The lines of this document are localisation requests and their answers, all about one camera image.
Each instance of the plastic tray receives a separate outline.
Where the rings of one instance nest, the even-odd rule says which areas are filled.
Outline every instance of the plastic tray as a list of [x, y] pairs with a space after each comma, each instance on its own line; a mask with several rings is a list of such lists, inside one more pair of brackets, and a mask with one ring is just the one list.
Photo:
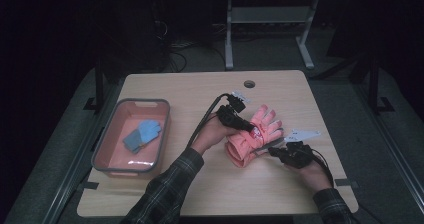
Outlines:
[[[152, 178], [160, 173], [163, 151], [170, 126], [170, 106], [163, 99], [123, 99], [113, 109], [92, 157], [96, 170], [110, 176]], [[159, 136], [137, 154], [128, 150], [123, 139], [143, 120], [160, 123]]]

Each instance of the metal stand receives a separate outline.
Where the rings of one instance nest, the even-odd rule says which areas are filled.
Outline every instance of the metal stand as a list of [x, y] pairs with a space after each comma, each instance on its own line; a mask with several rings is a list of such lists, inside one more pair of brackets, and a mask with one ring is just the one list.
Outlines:
[[233, 48], [231, 45], [232, 23], [305, 23], [302, 35], [296, 37], [296, 42], [306, 68], [313, 69], [314, 64], [306, 48], [306, 39], [311, 29], [319, 0], [312, 0], [310, 6], [297, 7], [233, 7], [228, 0], [227, 36], [225, 40], [225, 69], [234, 68]]
[[297, 46], [299, 47], [300, 54], [302, 55], [303, 62], [305, 63], [306, 68], [314, 69], [314, 63], [312, 62], [311, 56], [309, 55], [308, 48], [306, 48], [306, 39], [308, 38], [309, 30], [312, 26], [312, 21], [314, 20], [315, 12], [318, 6], [319, 0], [312, 0], [311, 7], [309, 9], [308, 15], [306, 16], [305, 29], [301, 36], [296, 37]]
[[395, 109], [390, 104], [389, 100], [386, 97], [380, 97], [380, 100], [383, 102], [383, 106], [379, 106], [378, 101], [378, 60], [374, 57], [371, 60], [370, 64], [370, 79], [368, 87], [368, 105], [371, 110], [374, 111], [376, 115], [379, 115], [380, 112], [393, 112]]
[[95, 114], [99, 113], [104, 103], [104, 88], [103, 88], [103, 72], [101, 61], [98, 60], [94, 68], [96, 78], [96, 97], [89, 98], [85, 103], [84, 110], [94, 110]]

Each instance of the dark background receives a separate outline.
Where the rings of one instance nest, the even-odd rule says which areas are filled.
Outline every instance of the dark background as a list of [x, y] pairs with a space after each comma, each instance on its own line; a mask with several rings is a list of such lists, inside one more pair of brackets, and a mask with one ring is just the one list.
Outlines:
[[[0, 221], [78, 84], [97, 61], [102, 61], [112, 82], [128, 73], [160, 72], [167, 63], [168, 43], [155, 37], [158, 15], [176, 33], [207, 32], [208, 24], [225, 22], [225, 16], [214, 12], [225, 8], [225, 0], [168, 0], [153, 8], [150, 1], [0, 0]], [[424, 120], [423, 0], [349, 2], [348, 15], [327, 20], [332, 12], [343, 11], [334, 7], [335, 1], [322, 0], [316, 19], [339, 22], [329, 54], [349, 58], [360, 51], [373, 52]], [[139, 37], [128, 34], [134, 30], [139, 30]], [[135, 53], [136, 49], [145, 51]]]

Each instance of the plaid sleeve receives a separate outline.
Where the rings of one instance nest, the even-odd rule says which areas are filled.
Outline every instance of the plaid sleeve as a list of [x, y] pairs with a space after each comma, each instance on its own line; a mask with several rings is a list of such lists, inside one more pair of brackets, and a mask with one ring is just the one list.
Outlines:
[[319, 191], [313, 199], [324, 223], [358, 223], [336, 189]]
[[121, 223], [178, 223], [188, 188], [204, 164], [202, 156], [191, 148], [152, 179], [146, 192]]

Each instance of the table top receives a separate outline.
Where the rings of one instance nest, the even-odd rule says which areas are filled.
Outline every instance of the table top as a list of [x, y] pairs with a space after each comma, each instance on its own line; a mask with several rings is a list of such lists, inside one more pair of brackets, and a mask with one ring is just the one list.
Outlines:
[[[253, 81], [255, 87], [244, 87], [247, 80]], [[305, 143], [323, 154], [334, 179], [346, 179], [311, 89], [300, 71], [135, 74], [126, 78], [119, 99], [161, 98], [170, 103], [172, 121], [164, 152], [164, 171], [184, 150], [215, 98], [232, 91], [240, 91], [251, 100], [239, 114], [242, 118], [250, 119], [261, 104], [266, 104], [282, 120], [286, 135], [292, 129], [320, 131], [321, 136]], [[217, 108], [221, 104], [227, 104], [225, 98]], [[246, 168], [238, 168], [229, 160], [222, 144], [203, 156], [205, 165], [190, 186], [182, 215], [317, 213], [311, 192], [278, 158], [263, 154]], [[126, 215], [149, 182], [111, 178], [95, 169], [88, 181], [99, 185], [95, 190], [84, 190], [77, 210], [84, 217]], [[351, 187], [336, 185], [336, 188], [351, 211], [356, 212], [358, 204]]]

